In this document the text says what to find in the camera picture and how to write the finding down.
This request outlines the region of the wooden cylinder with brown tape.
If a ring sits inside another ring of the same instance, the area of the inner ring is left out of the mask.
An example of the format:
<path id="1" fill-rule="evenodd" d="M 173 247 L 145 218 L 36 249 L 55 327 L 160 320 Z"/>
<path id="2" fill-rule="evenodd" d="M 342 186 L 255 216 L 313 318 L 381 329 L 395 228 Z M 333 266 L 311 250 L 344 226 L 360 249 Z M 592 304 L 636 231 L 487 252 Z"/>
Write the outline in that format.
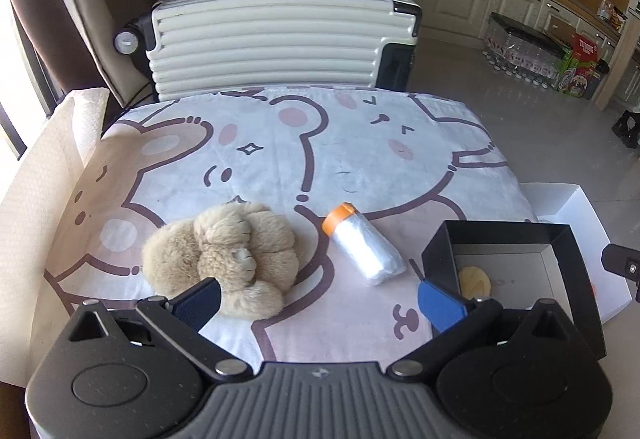
<path id="1" fill-rule="evenodd" d="M 475 266 L 466 266 L 458 272 L 460 292 L 466 299 L 488 298 L 491 294 L 491 281 L 484 270 Z"/>

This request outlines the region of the beige plush toy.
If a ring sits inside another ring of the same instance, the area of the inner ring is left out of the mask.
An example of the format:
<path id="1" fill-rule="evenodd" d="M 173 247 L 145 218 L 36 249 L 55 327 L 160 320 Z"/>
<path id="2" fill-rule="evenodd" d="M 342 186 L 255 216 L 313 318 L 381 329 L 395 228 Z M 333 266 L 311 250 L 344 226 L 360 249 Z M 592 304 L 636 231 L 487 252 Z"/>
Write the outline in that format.
<path id="1" fill-rule="evenodd" d="M 299 269 L 295 233 L 262 203 L 227 203 L 156 230 L 142 248 L 142 272 L 157 294 L 174 298 L 209 277 L 220 313 L 248 321 L 279 315 Z"/>

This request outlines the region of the plastic roll with orange cap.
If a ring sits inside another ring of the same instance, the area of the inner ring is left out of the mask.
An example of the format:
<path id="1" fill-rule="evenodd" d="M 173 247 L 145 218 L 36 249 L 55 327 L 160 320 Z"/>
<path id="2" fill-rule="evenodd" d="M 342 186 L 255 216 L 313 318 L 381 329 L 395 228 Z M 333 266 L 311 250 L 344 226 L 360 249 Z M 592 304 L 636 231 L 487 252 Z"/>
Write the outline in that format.
<path id="1" fill-rule="evenodd" d="M 371 285 L 406 271 L 398 249 L 350 203 L 342 203 L 322 221 L 322 231 Z"/>

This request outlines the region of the white cardboard tray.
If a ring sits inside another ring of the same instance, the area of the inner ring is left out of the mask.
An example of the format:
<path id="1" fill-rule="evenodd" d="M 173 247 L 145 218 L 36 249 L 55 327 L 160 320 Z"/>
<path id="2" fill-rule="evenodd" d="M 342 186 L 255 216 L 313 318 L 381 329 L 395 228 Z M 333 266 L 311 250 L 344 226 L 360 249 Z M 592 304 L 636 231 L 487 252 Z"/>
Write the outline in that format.
<path id="1" fill-rule="evenodd" d="M 601 322 L 616 317 L 631 303 L 630 289 L 623 277 L 602 266 L 602 251 L 611 241 L 582 187 L 524 182 L 521 190 L 539 221 L 570 226 L 590 277 Z"/>

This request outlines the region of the black cardboard box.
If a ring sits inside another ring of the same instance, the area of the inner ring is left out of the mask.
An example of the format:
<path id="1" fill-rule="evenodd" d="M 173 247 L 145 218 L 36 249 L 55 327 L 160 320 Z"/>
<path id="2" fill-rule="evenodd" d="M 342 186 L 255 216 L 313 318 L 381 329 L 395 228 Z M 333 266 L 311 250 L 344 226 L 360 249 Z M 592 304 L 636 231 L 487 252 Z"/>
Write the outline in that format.
<path id="1" fill-rule="evenodd" d="M 606 355 L 602 323 L 590 277 L 569 225 L 541 222 L 443 222 L 421 255 L 424 281 L 461 295 L 458 272 L 485 271 L 490 298 L 508 309 L 528 309 L 555 299 L 597 358 Z"/>

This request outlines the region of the cartoon bear bed sheet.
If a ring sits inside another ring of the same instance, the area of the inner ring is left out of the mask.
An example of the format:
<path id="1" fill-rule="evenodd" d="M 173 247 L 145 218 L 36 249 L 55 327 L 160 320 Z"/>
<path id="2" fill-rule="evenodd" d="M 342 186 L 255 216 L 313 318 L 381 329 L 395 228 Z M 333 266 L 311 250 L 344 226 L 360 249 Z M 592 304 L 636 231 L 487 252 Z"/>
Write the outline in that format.
<path id="1" fill-rule="evenodd" d="M 151 104 L 107 130 L 70 193 L 43 271 L 34 358 L 83 301 L 124 309 L 151 294 L 141 251 L 155 229 L 247 202 L 288 218 L 300 259 L 276 318 L 219 316 L 203 329 L 251 365 L 391 363 L 432 335 L 416 267 L 439 226 L 534 218 L 506 158 L 456 101 L 303 86 Z M 322 220 L 344 202 L 401 252 L 404 274 L 371 286 L 329 242 Z"/>

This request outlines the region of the white quilted foam sheet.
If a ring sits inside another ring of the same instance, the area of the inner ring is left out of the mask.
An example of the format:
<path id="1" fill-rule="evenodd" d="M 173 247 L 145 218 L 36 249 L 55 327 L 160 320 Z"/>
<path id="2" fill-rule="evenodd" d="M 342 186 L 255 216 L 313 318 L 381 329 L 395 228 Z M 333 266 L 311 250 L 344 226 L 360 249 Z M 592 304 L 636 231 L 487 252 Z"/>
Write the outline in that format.
<path id="1" fill-rule="evenodd" d="M 32 321 L 64 208 L 101 137 L 110 91 L 70 92 L 55 109 L 1 200 L 1 381 L 28 380 Z"/>

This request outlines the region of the red green snack box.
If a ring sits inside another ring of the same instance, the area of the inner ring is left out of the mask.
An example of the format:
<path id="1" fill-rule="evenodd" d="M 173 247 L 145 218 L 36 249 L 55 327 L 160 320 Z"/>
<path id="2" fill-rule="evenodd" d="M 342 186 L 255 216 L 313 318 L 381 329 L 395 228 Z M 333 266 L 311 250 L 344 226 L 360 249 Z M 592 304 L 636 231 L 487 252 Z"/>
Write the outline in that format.
<path id="1" fill-rule="evenodd" d="M 556 89 L 565 95 L 582 97 L 598 61 L 598 45 L 590 38 L 575 33 L 570 49 L 565 51 L 561 61 Z"/>

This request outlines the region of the pack of water bottles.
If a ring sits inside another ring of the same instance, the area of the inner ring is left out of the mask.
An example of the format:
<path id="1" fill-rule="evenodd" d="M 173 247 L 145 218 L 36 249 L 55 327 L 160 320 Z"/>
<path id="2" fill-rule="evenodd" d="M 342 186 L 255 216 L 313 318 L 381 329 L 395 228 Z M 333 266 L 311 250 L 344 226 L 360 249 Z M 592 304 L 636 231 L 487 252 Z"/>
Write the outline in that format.
<path id="1" fill-rule="evenodd" d="M 484 34 L 483 55 L 497 71 L 542 88 L 554 88 L 565 47 L 547 34 L 492 12 Z"/>

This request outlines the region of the white ribbed suitcase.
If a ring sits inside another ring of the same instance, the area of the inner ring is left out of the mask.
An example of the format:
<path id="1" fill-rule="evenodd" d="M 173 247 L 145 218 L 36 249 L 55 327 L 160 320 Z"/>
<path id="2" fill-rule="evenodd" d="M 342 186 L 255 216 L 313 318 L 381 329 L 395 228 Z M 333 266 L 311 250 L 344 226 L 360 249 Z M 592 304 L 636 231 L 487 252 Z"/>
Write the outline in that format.
<path id="1" fill-rule="evenodd" d="M 160 100 L 272 85 L 404 90 L 413 0 L 159 0 L 113 46 Z"/>

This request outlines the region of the brown curtain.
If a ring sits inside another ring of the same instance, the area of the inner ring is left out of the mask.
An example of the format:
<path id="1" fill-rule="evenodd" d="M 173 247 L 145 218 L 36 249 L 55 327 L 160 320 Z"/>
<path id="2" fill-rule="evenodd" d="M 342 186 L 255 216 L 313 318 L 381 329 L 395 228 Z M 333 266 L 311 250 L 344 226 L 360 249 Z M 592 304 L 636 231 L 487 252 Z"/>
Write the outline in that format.
<path id="1" fill-rule="evenodd" d="M 72 22 L 62 0 L 12 0 L 23 29 L 49 72 L 64 90 L 74 88 Z"/>

